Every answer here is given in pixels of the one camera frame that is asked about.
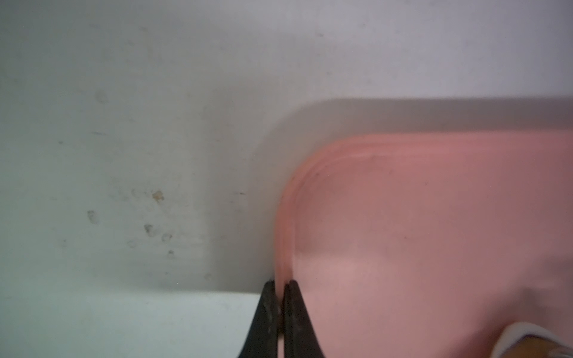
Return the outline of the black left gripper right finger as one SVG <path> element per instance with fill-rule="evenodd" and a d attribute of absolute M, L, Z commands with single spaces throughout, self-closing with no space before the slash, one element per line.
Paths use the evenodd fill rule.
<path fill-rule="evenodd" d="M 290 280 L 283 300 L 284 356 L 286 358 L 324 358 L 300 286 Z"/>

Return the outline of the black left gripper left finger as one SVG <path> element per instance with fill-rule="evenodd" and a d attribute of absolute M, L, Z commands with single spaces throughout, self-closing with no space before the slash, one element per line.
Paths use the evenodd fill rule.
<path fill-rule="evenodd" d="M 264 284 L 239 358 L 277 358 L 280 304 L 274 280 Z"/>

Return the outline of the pink plastic tray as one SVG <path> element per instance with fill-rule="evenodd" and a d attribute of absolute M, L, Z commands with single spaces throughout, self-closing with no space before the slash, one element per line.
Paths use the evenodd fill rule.
<path fill-rule="evenodd" d="M 530 322 L 572 341 L 572 133 L 378 134 L 286 186 L 277 287 L 327 357 L 486 357 Z"/>

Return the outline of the white dough piece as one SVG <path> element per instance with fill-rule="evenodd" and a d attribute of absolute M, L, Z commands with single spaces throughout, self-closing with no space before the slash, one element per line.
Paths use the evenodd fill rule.
<path fill-rule="evenodd" d="M 539 325 L 534 325 L 529 322 L 516 322 L 504 328 L 497 342 L 494 344 L 489 358 L 501 358 L 501 355 L 510 346 L 526 336 L 543 337 L 572 348 L 571 345 L 566 344 L 560 337 Z"/>

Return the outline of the wooden dough roller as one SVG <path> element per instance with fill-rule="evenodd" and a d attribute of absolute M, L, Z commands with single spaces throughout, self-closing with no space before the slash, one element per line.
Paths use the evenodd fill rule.
<path fill-rule="evenodd" d="M 501 358 L 572 358 L 572 348 L 543 337 L 526 336 L 510 346 Z"/>

